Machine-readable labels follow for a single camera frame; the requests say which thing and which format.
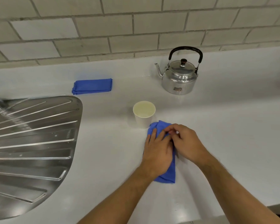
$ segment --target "stainless steel sink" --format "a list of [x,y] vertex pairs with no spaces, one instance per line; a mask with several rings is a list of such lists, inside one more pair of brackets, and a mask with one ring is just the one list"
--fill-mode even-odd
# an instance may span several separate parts
[[0,111],[0,219],[44,202],[66,177],[82,103],[73,96],[11,100]]

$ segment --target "folded blue cloth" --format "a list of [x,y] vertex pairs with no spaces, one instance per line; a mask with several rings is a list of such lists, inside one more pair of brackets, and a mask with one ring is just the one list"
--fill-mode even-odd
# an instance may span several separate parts
[[101,93],[112,90],[112,79],[78,80],[74,83],[72,94]]
[[[168,127],[169,125],[171,125],[171,124],[163,122],[161,120],[159,120],[159,122],[154,122],[154,123],[150,124],[147,134],[151,135],[153,132],[153,129],[156,128],[157,136],[158,136],[160,134],[160,132],[163,129],[165,129],[166,127]],[[154,181],[160,182],[160,183],[175,183],[175,147],[173,147],[172,162],[171,162],[167,172],[160,175],[159,177],[157,177]]]

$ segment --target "black kettle handle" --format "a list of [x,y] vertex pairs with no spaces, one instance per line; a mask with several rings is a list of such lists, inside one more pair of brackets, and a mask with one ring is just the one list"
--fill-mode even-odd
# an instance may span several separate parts
[[176,47],[176,48],[172,49],[170,54],[169,54],[169,60],[171,60],[174,52],[179,51],[179,50],[184,50],[184,49],[193,50],[193,51],[199,53],[200,57],[199,57],[198,63],[201,63],[202,58],[203,58],[203,54],[202,54],[201,50],[196,48],[196,47],[192,47],[192,46],[179,46],[179,47]]

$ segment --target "kettle label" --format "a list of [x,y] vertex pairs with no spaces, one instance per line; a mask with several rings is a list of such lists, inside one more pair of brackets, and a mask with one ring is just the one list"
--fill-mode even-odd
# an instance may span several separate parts
[[181,87],[174,87],[174,89],[173,90],[175,90],[175,91],[181,91],[182,90],[182,88]]

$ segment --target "hand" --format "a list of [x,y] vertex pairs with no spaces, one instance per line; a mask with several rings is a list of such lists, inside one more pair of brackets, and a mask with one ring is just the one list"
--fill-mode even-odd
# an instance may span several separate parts
[[210,155],[194,130],[179,124],[172,124],[164,130],[172,136],[178,152],[196,165],[204,162]]
[[171,135],[164,138],[166,132],[162,131],[156,138],[157,129],[147,135],[142,162],[139,168],[144,170],[152,180],[164,174],[172,162]]

